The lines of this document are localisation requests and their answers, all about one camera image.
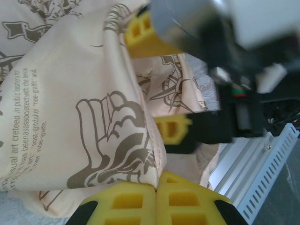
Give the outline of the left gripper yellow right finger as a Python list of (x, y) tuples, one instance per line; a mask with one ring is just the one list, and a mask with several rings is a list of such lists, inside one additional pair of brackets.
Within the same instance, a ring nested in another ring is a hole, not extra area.
[(156, 225), (245, 225), (231, 201), (164, 171), (156, 191)]

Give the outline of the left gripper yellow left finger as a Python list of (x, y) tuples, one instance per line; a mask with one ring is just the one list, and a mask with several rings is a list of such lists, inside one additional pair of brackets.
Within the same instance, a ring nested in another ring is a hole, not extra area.
[(155, 189), (118, 183), (83, 200), (67, 225), (156, 225)]

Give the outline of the peach printed t-shirt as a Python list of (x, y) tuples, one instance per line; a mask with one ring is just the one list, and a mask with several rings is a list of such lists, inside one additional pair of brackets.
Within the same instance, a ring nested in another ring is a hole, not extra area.
[(155, 117), (207, 110), (184, 54), (132, 59), (127, 20), (147, 0), (0, 0), (0, 193), (71, 216), (119, 181), (164, 169), (210, 188), (219, 145), (168, 154)]

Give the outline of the aluminium mounting rail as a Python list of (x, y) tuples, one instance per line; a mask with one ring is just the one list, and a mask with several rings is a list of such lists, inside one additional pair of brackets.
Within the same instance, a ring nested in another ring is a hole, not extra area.
[(276, 138), (267, 133), (261, 138), (235, 138), (232, 143), (221, 144), (217, 166), (210, 174), (213, 190), (232, 198), (270, 153), (275, 141)]

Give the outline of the aluminium perforated rail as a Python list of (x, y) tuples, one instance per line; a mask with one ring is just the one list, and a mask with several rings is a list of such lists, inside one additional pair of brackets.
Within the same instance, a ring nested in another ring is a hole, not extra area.
[(287, 123), (278, 137), (270, 137), (251, 165), (234, 206), (248, 225), (252, 225), (266, 197), (289, 158), (300, 132)]

